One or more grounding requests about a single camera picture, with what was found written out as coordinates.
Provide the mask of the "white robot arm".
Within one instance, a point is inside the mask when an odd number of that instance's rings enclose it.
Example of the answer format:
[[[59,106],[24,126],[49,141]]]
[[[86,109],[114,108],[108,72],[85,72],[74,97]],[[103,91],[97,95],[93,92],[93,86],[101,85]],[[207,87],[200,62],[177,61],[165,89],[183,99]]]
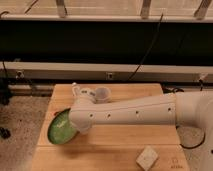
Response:
[[[213,91],[167,93],[98,104],[86,90],[69,112],[81,133],[97,124],[192,125],[205,132],[200,171],[213,171]]]

